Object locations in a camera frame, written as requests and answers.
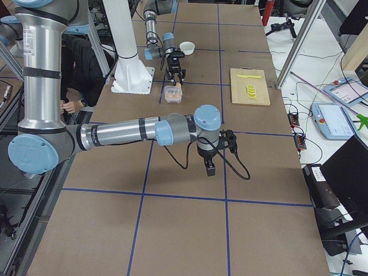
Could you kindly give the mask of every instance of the yellow knife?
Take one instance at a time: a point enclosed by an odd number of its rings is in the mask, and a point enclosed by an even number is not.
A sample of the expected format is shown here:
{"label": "yellow knife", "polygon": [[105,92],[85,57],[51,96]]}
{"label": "yellow knife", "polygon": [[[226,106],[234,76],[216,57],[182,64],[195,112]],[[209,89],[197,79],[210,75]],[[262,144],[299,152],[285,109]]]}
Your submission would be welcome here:
{"label": "yellow knife", "polygon": [[256,75],[236,75],[239,78],[253,78],[253,79],[262,79],[262,76],[256,76]]}

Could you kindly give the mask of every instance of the blue joint cap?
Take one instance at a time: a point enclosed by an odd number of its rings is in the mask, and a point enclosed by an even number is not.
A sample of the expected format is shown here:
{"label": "blue joint cap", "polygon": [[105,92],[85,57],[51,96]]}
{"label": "blue joint cap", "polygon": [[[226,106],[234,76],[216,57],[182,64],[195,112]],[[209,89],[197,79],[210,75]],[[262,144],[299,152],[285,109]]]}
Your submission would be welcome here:
{"label": "blue joint cap", "polygon": [[7,24],[16,24],[20,23],[21,21],[19,21],[18,18],[15,16],[4,16],[3,18],[0,19],[0,22]]}
{"label": "blue joint cap", "polygon": [[171,8],[171,13],[176,13],[178,10],[178,3],[177,0],[172,0],[172,8]]}
{"label": "blue joint cap", "polygon": [[152,57],[152,55],[151,55],[151,52],[150,52],[150,49],[144,49],[144,58],[146,59],[146,60],[152,60],[153,59],[153,57]]}
{"label": "blue joint cap", "polygon": [[38,135],[16,136],[10,142],[7,154],[14,165],[30,174],[42,174],[59,163],[59,155],[53,145]]}
{"label": "blue joint cap", "polygon": [[221,127],[220,111],[213,105],[202,105],[195,110],[194,121],[205,131],[216,131]]}
{"label": "blue joint cap", "polygon": [[159,145],[172,145],[174,143],[173,130],[168,121],[163,120],[155,124],[156,140]]}
{"label": "blue joint cap", "polygon": [[86,35],[90,30],[90,25],[80,25],[80,26],[69,26],[64,32],[67,35]]}
{"label": "blue joint cap", "polygon": [[43,7],[50,4],[53,0],[13,0],[14,3],[22,7]]}
{"label": "blue joint cap", "polygon": [[4,44],[4,46],[9,46],[10,45],[10,40],[9,39],[7,39],[5,36],[2,36],[1,34],[0,34],[0,41],[2,42],[2,44]]}
{"label": "blue joint cap", "polygon": [[169,40],[169,39],[174,39],[174,34],[173,33],[164,33],[163,36],[162,36],[162,41]]}

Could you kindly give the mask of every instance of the hand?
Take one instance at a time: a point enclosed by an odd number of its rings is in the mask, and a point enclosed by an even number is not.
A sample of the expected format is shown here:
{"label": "hand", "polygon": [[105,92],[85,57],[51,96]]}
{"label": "hand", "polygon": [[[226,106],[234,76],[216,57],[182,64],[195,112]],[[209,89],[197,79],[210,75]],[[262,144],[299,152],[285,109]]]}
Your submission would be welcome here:
{"label": "hand", "polygon": [[75,113],[80,111],[83,108],[83,104],[81,101],[72,101],[72,102],[67,102],[63,104],[63,108],[68,112],[68,113]]}
{"label": "hand", "polygon": [[63,107],[64,104],[65,104],[65,101],[60,100],[60,115],[64,114],[65,112],[64,107]]}

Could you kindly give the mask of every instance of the black jacket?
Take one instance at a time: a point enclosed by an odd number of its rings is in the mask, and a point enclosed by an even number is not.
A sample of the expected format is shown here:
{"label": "black jacket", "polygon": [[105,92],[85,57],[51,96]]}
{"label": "black jacket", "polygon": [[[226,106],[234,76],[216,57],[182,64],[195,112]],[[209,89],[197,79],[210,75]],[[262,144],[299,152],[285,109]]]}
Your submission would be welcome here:
{"label": "black jacket", "polygon": [[[68,34],[63,34],[62,42],[60,98],[68,102],[66,93],[67,88],[71,87],[83,94],[89,106],[95,106],[105,85],[105,78],[102,76],[91,42]],[[112,66],[113,58],[104,52],[109,66]]]}

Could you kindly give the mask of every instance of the table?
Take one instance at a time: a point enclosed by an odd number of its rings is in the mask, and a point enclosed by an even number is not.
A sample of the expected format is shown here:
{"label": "table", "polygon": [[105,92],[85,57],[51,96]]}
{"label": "table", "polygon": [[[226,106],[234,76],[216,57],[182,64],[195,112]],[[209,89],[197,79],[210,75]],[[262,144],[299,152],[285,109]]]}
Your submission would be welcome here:
{"label": "table", "polygon": [[[133,23],[142,56],[144,24]],[[208,178],[195,147],[187,171],[151,141],[83,152],[28,275],[328,275],[282,95],[271,88],[276,74],[257,8],[180,3],[176,14],[158,18],[160,35],[167,30],[177,44],[197,46],[182,60],[182,103],[164,101],[167,83],[156,70],[150,95],[112,94],[106,86],[91,121],[188,114],[212,104],[223,127],[236,131],[252,179],[241,181],[218,156]],[[271,106],[231,104],[231,67],[265,70]],[[185,148],[170,150],[183,160]]]}
{"label": "table", "polygon": [[[284,18],[280,17],[270,17],[268,25],[264,28],[265,32],[270,31],[270,25],[274,23],[283,23],[285,22]],[[304,19],[300,21],[294,21],[295,30],[298,33]],[[273,55],[273,62],[275,64],[275,68],[277,73],[282,69],[282,66],[285,62],[286,57],[292,47],[292,37],[288,30],[283,32],[277,32],[269,35],[267,37],[267,42],[270,47],[270,51]],[[315,22],[315,25],[309,32],[307,39],[305,40],[305,44],[302,47],[301,54],[309,55],[302,56],[300,55],[292,68],[299,76],[302,76],[306,80],[310,81],[314,85],[320,85],[322,83],[331,83],[336,79],[340,79],[343,77],[341,68],[340,68],[340,60],[343,57],[343,53],[341,53],[341,47],[334,38],[330,29],[327,26],[327,23],[322,19],[318,19]],[[328,58],[319,59],[319,57],[331,56]],[[346,72],[346,76],[350,76],[353,79],[358,79],[354,72]],[[298,90],[296,91],[296,85],[299,80],[294,76],[289,75],[286,79],[285,85],[282,88],[282,95],[284,96],[285,104],[293,104],[295,105],[299,111],[308,112],[305,108],[309,109],[310,105],[313,101],[318,102],[330,102],[330,100],[322,95],[321,93],[316,93],[316,90],[310,88],[307,85],[299,84]],[[368,114],[368,110],[362,105],[355,105],[353,109],[362,114]],[[356,120],[355,116],[350,114],[353,120]],[[307,131],[307,138],[311,139],[315,143],[317,143],[323,149],[323,156],[318,163],[323,164],[332,154],[335,153],[343,144],[344,141],[330,141],[320,134],[317,126],[313,122],[312,119],[307,120],[306,114],[300,115],[300,123],[301,128]],[[364,128],[360,131],[360,135],[362,140],[367,143],[368,142],[368,131]],[[320,158],[319,149],[313,145],[310,141],[306,142],[307,150],[303,151],[301,154],[301,163],[313,163]],[[340,206],[339,209],[343,214],[347,213],[345,208]],[[360,239],[363,242],[367,242],[365,237],[360,236]],[[352,274],[352,270],[363,270],[368,271],[368,248],[366,246],[361,247],[363,254],[362,255],[350,255],[349,260],[351,260],[354,264],[345,266],[345,273]],[[342,260],[345,257],[345,253],[339,254],[337,256],[329,256],[326,254],[326,258],[329,264],[330,271],[332,272],[340,272],[342,268]]]}

